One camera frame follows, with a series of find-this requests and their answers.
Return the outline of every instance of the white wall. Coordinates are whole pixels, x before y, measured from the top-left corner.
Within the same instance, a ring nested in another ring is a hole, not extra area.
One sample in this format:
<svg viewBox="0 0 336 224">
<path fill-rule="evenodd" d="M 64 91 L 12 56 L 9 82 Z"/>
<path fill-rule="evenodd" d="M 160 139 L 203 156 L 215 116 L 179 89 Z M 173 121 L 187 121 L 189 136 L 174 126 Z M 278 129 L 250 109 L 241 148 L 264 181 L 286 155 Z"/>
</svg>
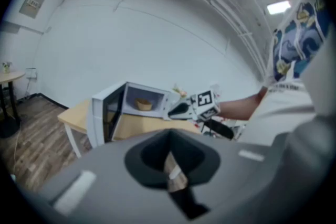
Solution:
<svg viewBox="0 0 336 224">
<path fill-rule="evenodd" d="M 258 90 L 243 44 L 206 3 L 119 1 L 65 0 L 57 8 L 38 50 L 43 94 L 73 106 L 120 80 L 177 83 L 189 93 L 218 82 L 223 100 Z M 235 46 L 226 54 L 229 38 Z"/>
<path fill-rule="evenodd" d="M 3 20 L 16 24 L 20 29 L 16 34 L 0 31 L 0 63 L 11 61 L 13 63 L 11 70 L 25 71 L 26 68 L 37 67 L 35 65 L 35 54 L 42 33 L 51 15 L 62 1 L 63 0 L 45 0 L 36 18 L 33 19 L 19 13 L 24 0 L 12 0 Z M 40 70 L 38 67 L 37 72 L 37 80 L 31 80 L 29 85 L 28 92 L 30 94 L 39 92 L 38 83 Z M 28 79 L 25 77 L 14 82 L 17 98 L 24 96 L 27 85 Z"/>
</svg>

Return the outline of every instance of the baseboard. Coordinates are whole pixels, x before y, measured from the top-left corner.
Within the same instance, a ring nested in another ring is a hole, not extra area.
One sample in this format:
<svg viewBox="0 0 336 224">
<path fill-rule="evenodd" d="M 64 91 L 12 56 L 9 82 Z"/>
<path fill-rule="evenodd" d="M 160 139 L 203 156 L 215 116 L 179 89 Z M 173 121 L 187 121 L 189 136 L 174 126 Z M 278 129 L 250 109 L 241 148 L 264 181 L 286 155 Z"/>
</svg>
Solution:
<svg viewBox="0 0 336 224">
<path fill-rule="evenodd" d="M 25 102 L 26 100 L 29 100 L 29 99 L 34 98 L 34 97 L 37 97 L 37 96 L 41 96 L 41 97 L 43 97 L 44 99 L 46 99 L 46 100 L 48 100 L 49 102 L 55 104 L 56 106 L 59 106 L 60 108 L 68 109 L 67 106 L 62 105 L 62 104 L 60 104 L 60 103 L 57 103 L 57 102 L 54 101 L 53 99 L 50 99 L 49 97 L 45 96 L 43 93 L 33 93 L 33 94 L 31 94 L 31 95 L 29 96 L 28 99 L 21 98 L 21 99 L 18 99 L 16 102 L 17 102 L 17 104 L 21 104 L 21 103 Z"/>
</svg>

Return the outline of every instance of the person's arm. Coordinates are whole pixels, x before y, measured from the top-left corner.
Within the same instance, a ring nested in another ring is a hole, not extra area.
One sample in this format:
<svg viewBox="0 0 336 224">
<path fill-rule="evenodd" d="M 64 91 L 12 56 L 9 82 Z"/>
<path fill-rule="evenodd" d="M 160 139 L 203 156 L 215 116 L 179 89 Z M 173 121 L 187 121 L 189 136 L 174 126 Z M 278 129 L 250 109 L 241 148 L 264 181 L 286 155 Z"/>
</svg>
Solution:
<svg viewBox="0 0 336 224">
<path fill-rule="evenodd" d="M 258 93 L 247 98 L 222 102 L 220 103 L 221 112 L 218 116 L 227 119 L 247 121 L 259 106 L 266 92 L 267 88 L 262 87 Z"/>
</svg>

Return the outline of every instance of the wooden table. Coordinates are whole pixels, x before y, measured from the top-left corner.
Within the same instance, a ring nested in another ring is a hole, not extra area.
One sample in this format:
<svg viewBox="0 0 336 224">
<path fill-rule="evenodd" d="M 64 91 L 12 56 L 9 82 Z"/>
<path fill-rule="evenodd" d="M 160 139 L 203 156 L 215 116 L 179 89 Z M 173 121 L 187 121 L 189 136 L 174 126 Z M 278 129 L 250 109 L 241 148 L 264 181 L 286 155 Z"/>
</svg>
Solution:
<svg viewBox="0 0 336 224">
<path fill-rule="evenodd" d="M 78 146 L 76 132 L 87 133 L 87 114 L 90 100 L 85 100 L 73 108 L 69 108 L 58 115 L 58 120 L 64 123 L 69 141 L 77 157 L 81 157 L 82 150 Z M 200 134 L 200 131 L 194 124 L 188 121 L 171 120 L 165 121 L 159 118 L 150 118 L 122 114 L 119 124 L 115 130 L 114 139 L 124 140 L 142 133 L 157 131 L 161 129 L 184 129 L 190 132 Z"/>
<path fill-rule="evenodd" d="M 25 75 L 22 71 L 14 71 L 10 73 L 0 73 L 0 102 L 1 108 L 4 113 L 4 121 L 0 123 L 0 137 L 7 138 L 15 134 L 18 129 L 20 128 L 20 117 L 17 114 L 15 100 L 14 100 L 14 93 L 13 93 L 13 81 L 17 80 Z M 9 117 L 6 104 L 4 100 L 4 94 L 2 92 L 2 84 L 8 83 L 9 89 L 9 97 L 10 97 L 10 104 L 13 110 L 13 117 Z"/>
</svg>

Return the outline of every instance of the white shirt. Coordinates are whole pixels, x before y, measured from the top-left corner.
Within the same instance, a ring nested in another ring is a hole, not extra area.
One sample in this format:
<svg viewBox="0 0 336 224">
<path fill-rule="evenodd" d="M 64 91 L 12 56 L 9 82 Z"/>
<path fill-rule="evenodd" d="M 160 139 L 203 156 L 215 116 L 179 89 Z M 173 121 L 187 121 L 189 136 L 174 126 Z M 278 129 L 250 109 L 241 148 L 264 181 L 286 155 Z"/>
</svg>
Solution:
<svg viewBox="0 0 336 224">
<path fill-rule="evenodd" d="M 323 46 L 331 24 L 322 0 L 290 0 L 292 8 L 275 31 L 264 86 L 268 91 L 239 142 L 271 145 L 315 116 L 300 75 Z"/>
</svg>

